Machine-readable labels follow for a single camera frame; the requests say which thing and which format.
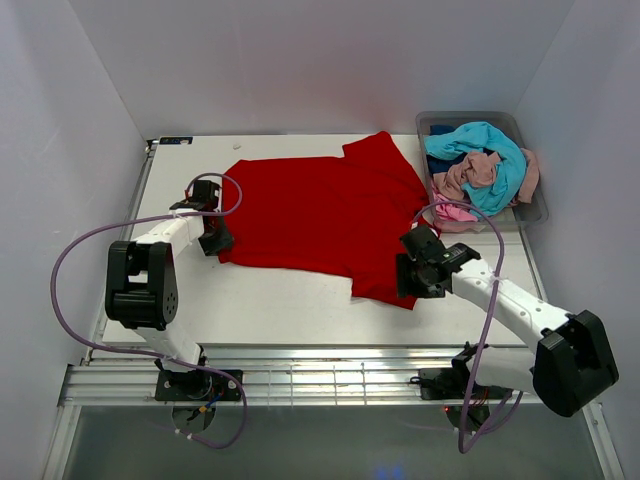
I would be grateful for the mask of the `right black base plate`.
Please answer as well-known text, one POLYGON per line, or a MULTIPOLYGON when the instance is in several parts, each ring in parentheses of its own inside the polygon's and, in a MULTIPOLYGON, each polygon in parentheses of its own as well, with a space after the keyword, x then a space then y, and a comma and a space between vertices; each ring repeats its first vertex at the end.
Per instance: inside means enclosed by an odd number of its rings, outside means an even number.
MULTIPOLYGON (((410 379, 410 383, 419 386, 423 400, 462 400, 465 397, 468 377, 468 373, 460 373, 453 367, 423 368, 410 379)), ((506 392, 507 390, 501 387, 485 387, 475 383, 472 387, 471 402, 500 399, 506 392)))

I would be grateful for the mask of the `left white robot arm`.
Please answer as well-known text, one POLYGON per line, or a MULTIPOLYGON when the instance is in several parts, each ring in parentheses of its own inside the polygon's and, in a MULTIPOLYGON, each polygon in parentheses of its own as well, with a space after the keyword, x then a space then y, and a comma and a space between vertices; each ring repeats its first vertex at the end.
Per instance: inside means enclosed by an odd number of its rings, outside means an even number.
POLYGON ((130 241, 116 241, 108 251, 105 311, 109 319, 143 338, 161 356, 193 365, 181 370, 178 388, 190 399, 205 397, 212 387, 203 348, 176 321, 179 306, 175 263, 193 244, 207 256, 233 246, 219 216, 221 186, 197 180, 184 200, 170 207, 170 218, 130 241))

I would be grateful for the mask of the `beige t shirt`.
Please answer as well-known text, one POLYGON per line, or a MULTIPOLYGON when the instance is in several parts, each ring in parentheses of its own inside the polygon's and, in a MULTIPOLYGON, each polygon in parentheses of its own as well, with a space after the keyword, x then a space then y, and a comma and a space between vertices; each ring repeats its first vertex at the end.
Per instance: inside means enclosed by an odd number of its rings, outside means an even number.
POLYGON ((512 165, 489 149, 465 153, 464 160, 446 173, 431 175, 432 188, 454 201, 462 201, 493 216, 507 207, 530 203, 540 182, 540 170, 533 152, 522 149, 512 165))

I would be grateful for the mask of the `dark blue t shirt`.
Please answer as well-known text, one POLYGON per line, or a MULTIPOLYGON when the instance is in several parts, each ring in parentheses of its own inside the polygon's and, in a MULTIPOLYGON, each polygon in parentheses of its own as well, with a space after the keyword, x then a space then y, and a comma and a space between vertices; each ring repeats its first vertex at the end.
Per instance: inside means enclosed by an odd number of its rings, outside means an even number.
MULTIPOLYGON (((430 135, 444 135, 447 133, 451 133, 455 130, 454 127, 449 125, 431 125, 430 126, 430 135)), ((462 153, 458 155, 455 159, 452 160, 443 160, 438 157, 432 156, 430 154, 426 155, 427 167, 430 175, 438 174, 438 173, 446 173, 452 166, 461 163, 466 154, 462 153)))

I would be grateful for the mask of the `turquoise t shirt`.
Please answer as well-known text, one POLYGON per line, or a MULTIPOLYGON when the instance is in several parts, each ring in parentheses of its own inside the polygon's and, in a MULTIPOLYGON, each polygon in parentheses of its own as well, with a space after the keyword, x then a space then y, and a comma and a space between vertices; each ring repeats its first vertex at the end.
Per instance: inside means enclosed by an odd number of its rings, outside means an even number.
POLYGON ((512 203, 527 174, 522 149, 488 122, 465 123, 453 131, 429 135, 425 153, 449 165, 432 175, 444 197, 468 201, 487 216, 494 216, 512 203))

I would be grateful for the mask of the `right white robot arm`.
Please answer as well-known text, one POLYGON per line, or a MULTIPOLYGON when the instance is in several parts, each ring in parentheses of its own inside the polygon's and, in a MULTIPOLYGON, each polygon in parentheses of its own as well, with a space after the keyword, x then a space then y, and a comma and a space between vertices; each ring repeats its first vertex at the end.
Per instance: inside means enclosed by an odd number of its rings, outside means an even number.
POLYGON ((601 319, 571 313, 498 278, 480 254, 463 243, 450 247, 425 225, 400 239, 396 257, 401 297, 455 295, 488 313, 525 345, 522 350, 466 344, 448 368, 423 379, 439 397, 474 397, 485 387, 536 395, 552 412, 570 417, 619 379, 601 319))

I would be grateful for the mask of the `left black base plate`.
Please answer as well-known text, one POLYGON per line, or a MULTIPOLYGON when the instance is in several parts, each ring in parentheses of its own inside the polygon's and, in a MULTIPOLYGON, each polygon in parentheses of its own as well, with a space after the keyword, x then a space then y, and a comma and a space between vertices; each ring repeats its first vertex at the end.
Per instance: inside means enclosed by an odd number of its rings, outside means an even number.
POLYGON ((230 378, 201 370, 162 370, 158 374, 154 399, 162 402, 208 402, 215 398, 219 401, 239 401, 241 394, 238 383, 243 379, 243 372, 226 370, 226 373, 230 378))

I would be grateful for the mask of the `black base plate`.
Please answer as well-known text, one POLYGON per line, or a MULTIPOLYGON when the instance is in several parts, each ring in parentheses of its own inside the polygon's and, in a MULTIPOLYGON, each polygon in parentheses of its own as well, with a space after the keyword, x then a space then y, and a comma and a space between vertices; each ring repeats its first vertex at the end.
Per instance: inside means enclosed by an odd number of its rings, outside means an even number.
POLYGON ((230 378, 201 370, 162 370, 158 374, 154 399, 162 402, 208 402, 215 398, 219 401, 239 401, 241 394, 238 383, 243 379, 243 372, 226 370, 226 373, 230 378))
MULTIPOLYGON (((453 367, 423 368, 410 379, 410 383, 419 386, 423 400, 462 400, 465 397, 468 377, 468 373, 460 373, 453 367)), ((500 399, 506 392, 507 390, 501 387, 485 387, 475 383, 472 387, 471 402, 500 399)))

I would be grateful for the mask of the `red t shirt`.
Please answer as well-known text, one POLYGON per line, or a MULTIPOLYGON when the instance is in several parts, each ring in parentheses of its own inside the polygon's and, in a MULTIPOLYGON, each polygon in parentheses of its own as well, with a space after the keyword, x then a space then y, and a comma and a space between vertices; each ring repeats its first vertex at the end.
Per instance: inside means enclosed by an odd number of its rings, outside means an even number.
POLYGON ((222 205, 233 246, 223 263, 337 275, 351 294, 404 309, 395 258, 400 238, 428 203, 391 135, 346 144, 340 157, 240 160, 226 172, 222 205))

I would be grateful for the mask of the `clear plastic bin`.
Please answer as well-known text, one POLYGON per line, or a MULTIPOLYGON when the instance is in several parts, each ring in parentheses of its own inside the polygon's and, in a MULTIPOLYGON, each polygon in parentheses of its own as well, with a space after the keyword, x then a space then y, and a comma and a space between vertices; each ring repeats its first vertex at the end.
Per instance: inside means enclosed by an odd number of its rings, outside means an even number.
MULTIPOLYGON (((421 161, 426 179, 426 190, 432 198, 431 172, 428 167, 427 154, 424 140, 431 133, 433 125, 448 125, 457 128, 462 124, 486 121, 501 130, 507 137, 515 142, 519 147, 524 148, 525 142, 522 138, 519 126, 515 118, 502 111, 423 111, 415 118, 417 135, 419 138, 421 161)), ((492 221, 498 228, 506 231, 523 230, 531 225, 538 225, 548 218, 548 209, 541 191, 541 186, 536 188, 530 203, 519 203, 513 207, 505 208, 501 213, 494 216, 492 221)))

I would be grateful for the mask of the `blue label sticker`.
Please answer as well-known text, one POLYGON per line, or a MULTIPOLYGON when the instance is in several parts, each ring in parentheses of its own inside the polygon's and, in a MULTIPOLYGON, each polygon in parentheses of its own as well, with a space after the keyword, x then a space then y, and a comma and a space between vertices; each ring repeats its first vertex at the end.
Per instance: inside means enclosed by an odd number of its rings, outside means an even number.
POLYGON ((160 145, 190 145, 192 142, 193 138, 191 136, 171 136, 159 139, 160 145))

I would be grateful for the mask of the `pink t shirt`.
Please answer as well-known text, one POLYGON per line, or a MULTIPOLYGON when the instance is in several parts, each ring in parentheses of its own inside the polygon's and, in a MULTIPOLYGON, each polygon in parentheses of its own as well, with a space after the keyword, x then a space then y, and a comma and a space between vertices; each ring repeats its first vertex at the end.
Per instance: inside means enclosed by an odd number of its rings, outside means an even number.
MULTIPOLYGON (((441 193, 435 192, 433 194, 433 200, 435 202, 443 202, 447 200, 447 197, 441 193)), ((467 208, 460 207, 454 204, 441 204, 434 208, 434 220, 442 228, 445 227, 463 227, 468 224, 473 224, 478 221, 467 208)))

